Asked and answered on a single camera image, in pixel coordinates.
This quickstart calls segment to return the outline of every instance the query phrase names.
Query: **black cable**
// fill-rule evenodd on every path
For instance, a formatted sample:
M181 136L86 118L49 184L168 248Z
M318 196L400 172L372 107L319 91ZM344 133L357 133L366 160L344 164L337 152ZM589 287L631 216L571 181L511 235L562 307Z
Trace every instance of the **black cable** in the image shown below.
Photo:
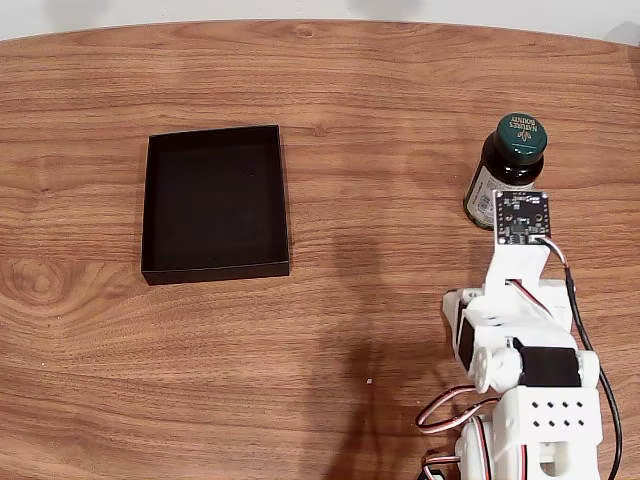
M578 302L576 301L576 287L573 283L573 277L571 276L569 265L567 265L566 263L564 265L564 275L567 284L567 294L569 295L569 303L571 304L571 312L573 312L573 320L576 323L576 328L578 329L580 340L582 340L584 348L593 351L593 346L591 345L589 337L587 336L587 331L585 330L584 324L582 323L582 318L580 318L580 312L578 311ZM620 461L622 460L622 423L620 421L620 412L618 411L616 398L613 395L611 384L609 383L609 379L605 375L602 366L600 367L600 383L602 384L604 393L607 396L607 402L609 402L611 416L613 417L613 428L616 433L616 453L613 458L611 473L609 473L609 480L614 480L616 478L616 474L618 473L618 468L620 468Z

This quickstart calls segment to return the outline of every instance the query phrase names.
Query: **white wall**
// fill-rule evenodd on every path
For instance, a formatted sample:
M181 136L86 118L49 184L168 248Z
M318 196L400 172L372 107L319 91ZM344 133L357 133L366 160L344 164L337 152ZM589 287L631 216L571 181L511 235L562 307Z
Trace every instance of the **white wall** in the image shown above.
M0 39L113 25L246 18L489 25L640 45L640 0L1 0Z

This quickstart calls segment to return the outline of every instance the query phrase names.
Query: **dark green lid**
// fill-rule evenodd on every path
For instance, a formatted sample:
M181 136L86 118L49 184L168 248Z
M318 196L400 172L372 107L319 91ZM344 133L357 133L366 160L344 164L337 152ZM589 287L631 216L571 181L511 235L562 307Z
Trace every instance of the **dark green lid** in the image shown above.
M516 165L531 165L542 158L547 132L531 115L510 113L498 123L494 142L506 160Z

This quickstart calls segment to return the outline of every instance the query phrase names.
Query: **red and white wire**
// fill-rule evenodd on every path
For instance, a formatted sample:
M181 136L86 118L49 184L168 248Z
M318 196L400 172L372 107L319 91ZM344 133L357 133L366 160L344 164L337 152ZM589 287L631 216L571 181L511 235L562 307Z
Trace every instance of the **red and white wire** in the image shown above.
M540 300L538 300L535 295L527 290L525 286L522 285L522 282L520 282L520 280L507 280L507 284L515 287L523 297L529 300L529 302L531 302L538 309L542 310L551 320L553 320L551 311L547 307L545 307L545 305Z
M453 387L450 390L442 393L440 396L436 397L427 407L420 412L418 417L416 418L416 426L420 429L422 433L427 435L445 432L452 428L456 428L471 417L473 417L478 410L480 410L485 405L491 403L497 403L499 401L496 397L487 398L480 402L474 403L469 408L467 408L460 415L456 415L455 417L451 417L447 420L442 420L434 423L425 423L427 419L433 414L435 410L438 409L442 404L450 401L453 397L460 395L461 393L475 392L476 387L473 385L460 385L458 387Z
M460 463L460 457L458 457L457 455L430 457L425 459L425 461L423 462L422 471L427 476L427 480L436 480L436 478L433 476L433 473L431 473L431 470L429 469L429 467L431 465L448 465L451 463Z
M527 480L527 446L520 447L520 473L522 480Z
M483 480L491 480L491 466L489 465L489 456L487 448L487 439L484 435L484 427L482 420L478 417L471 419L475 427L476 436L478 437L478 446L480 447L480 459L482 460L482 478Z

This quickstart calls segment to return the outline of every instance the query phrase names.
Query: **jar label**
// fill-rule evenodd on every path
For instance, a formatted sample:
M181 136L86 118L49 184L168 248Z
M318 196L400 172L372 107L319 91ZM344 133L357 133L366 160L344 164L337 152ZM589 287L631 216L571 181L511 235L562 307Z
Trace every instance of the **jar label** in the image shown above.
M467 210L482 225L493 227L493 191L531 190L532 188L533 183L514 186L501 182L491 175L487 167L483 165L473 185L471 195L469 195Z

